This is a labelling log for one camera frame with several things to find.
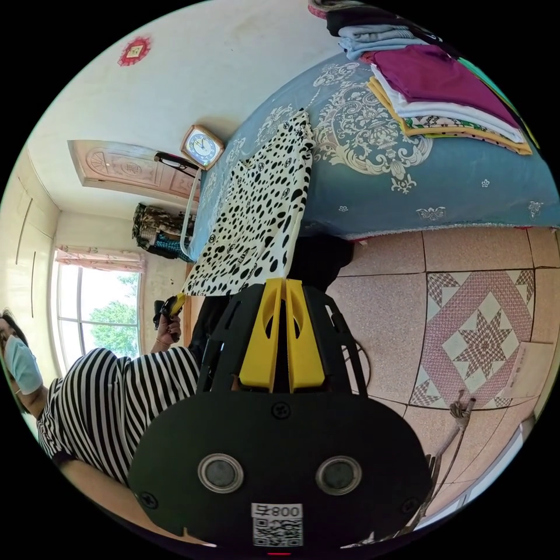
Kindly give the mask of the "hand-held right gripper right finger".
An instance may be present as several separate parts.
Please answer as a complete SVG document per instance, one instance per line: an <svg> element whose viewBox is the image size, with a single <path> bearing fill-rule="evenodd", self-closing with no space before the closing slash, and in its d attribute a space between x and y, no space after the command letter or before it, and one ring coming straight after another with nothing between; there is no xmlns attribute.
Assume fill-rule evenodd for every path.
<svg viewBox="0 0 560 560"><path fill-rule="evenodd" d="M288 375L291 393L320 388L325 375L300 281L285 284Z"/></svg>

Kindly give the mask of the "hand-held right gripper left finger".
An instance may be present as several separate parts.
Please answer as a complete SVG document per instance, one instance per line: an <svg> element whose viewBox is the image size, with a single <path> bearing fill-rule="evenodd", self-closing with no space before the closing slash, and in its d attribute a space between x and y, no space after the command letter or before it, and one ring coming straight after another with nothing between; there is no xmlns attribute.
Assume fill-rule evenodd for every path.
<svg viewBox="0 0 560 560"><path fill-rule="evenodd" d="M239 373L243 387L256 390L274 388L283 285L283 278L269 279L264 285Z"/></svg>

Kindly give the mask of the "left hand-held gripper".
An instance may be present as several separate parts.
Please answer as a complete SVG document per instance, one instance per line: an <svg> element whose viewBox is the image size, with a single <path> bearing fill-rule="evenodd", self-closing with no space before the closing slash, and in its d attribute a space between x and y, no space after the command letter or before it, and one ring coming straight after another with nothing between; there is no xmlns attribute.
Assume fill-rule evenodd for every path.
<svg viewBox="0 0 560 560"><path fill-rule="evenodd" d="M163 315L165 318L171 318L171 316L178 316L186 301L186 295L184 293L179 293L176 296L172 296L169 299L156 300L154 302L154 316L153 323L157 333L160 316Z"/></svg>

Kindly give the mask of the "person's left hand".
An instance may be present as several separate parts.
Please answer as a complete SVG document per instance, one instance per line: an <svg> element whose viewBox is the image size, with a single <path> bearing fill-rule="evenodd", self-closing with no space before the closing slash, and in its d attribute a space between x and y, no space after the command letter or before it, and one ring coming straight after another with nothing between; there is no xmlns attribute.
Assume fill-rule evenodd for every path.
<svg viewBox="0 0 560 560"><path fill-rule="evenodd" d="M153 352L161 351L161 348L168 348L179 341L181 337L180 317L171 316L166 318L161 315L157 329Z"/></svg>

